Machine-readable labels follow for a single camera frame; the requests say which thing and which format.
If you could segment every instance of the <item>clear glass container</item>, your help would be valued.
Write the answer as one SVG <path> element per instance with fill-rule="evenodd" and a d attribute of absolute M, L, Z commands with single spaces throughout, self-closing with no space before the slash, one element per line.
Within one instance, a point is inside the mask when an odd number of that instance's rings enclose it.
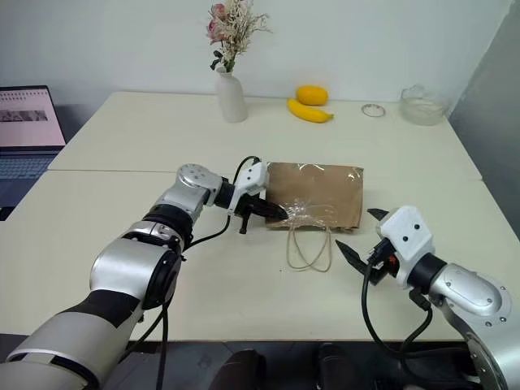
<path fill-rule="evenodd" d="M 401 114 L 413 124 L 422 126 L 437 124 L 448 108 L 448 99 L 426 90 L 420 84 L 403 89 L 401 92 Z"/>

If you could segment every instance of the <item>white tabletop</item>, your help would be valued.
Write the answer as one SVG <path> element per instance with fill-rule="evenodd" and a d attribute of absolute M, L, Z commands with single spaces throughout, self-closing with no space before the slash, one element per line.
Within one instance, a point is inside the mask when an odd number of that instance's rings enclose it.
<path fill-rule="evenodd" d="M 45 173 L 0 225 L 0 332 L 28 334 L 51 315 L 82 301 L 97 254 L 140 219 L 173 173 Z M 367 175 L 364 208 L 413 204 L 434 233 L 436 254 L 447 262 L 493 275 L 520 297 L 520 244 L 484 184 L 478 180 L 379 180 Z M 195 237 L 219 230 L 224 211 L 204 210 Z M 341 257 L 327 274 L 295 272 L 285 263 L 287 232 L 252 218 L 218 239 L 186 252 L 170 308 L 171 340 L 370 340 L 362 321 L 362 277 Z M 362 217 L 354 234 L 336 238 L 365 257 L 378 241 L 375 221 Z M 316 250 L 320 232 L 299 232 Z M 370 290 L 369 311 L 387 340 L 402 340 L 423 312 L 388 277 Z M 138 337 L 155 317 L 134 332 Z M 159 331 L 152 339 L 160 337 Z M 436 312 L 423 340 L 458 334 Z"/>
<path fill-rule="evenodd" d="M 215 96 L 114 93 L 50 165 L 52 170 L 176 171 L 199 163 L 231 174 L 245 156 L 364 167 L 372 177 L 481 179 L 444 119 L 406 122 L 396 103 L 370 118 L 361 102 L 329 102 L 324 124 L 293 116 L 284 99 L 248 98 L 249 118 L 222 119 Z"/>

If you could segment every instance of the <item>laptop screen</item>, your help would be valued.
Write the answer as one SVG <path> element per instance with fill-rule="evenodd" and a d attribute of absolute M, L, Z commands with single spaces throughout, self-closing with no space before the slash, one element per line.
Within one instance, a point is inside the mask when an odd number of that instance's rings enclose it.
<path fill-rule="evenodd" d="M 0 148 L 64 145 L 47 87 L 0 88 Z"/>

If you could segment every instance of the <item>yellow banana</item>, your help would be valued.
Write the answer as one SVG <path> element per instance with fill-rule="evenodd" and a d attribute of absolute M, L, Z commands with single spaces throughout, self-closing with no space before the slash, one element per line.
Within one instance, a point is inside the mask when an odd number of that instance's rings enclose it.
<path fill-rule="evenodd" d="M 333 114 L 328 114 L 317 108 L 304 106 L 296 99 L 287 99 L 287 107 L 298 118 L 322 124 L 334 118 Z"/>

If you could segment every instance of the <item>laptop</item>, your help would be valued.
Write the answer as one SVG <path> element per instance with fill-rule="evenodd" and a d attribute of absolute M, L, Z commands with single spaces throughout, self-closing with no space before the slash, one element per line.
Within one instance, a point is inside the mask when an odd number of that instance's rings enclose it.
<path fill-rule="evenodd" d="M 0 87 L 0 207 L 14 207 L 65 146 L 45 85 Z"/>

